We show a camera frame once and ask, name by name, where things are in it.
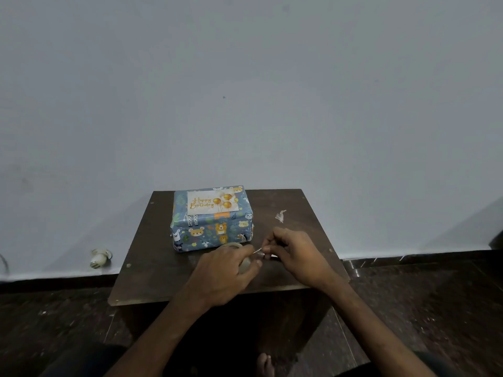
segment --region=forearm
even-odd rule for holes
[[[334,273],[320,289],[383,375],[434,376],[342,278]]]
[[[106,377],[161,375],[180,340],[205,311],[202,302],[180,291]]]

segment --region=dark pants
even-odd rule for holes
[[[100,377],[117,362],[126,349],[120,345],[86,344],[64,352],[40,377]],[[416,352],[416,355],[439,377],[459,376],[455,370],[430,353]],[[381,374],[372,362],[339,374],[340,377],[356,375]]]

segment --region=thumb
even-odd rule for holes
[[[264,254],[277,255],[285,266],[290,262],[290,254],[283,246],[269,245],[262,248],[262,251],[264,252]]]
[[[259,259],[254,260],[248,267],[248,270],[238,276],[244,284],[243,288],[245,288],[257,276],[261,267],[262,261]]]

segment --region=left hand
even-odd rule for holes
[[[184,286],[186,296],[202,303],[205,309],[221,306],[243,291],[262,266],[251,262],[248,270],[238,273],[239,265],[255,251],[252,245],[241,248],[222,247],[203,254]]]

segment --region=gift box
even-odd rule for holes
[[[253,229],[252,207],[242,186],[174,192],[171,230],[176,251],[248,242]]]

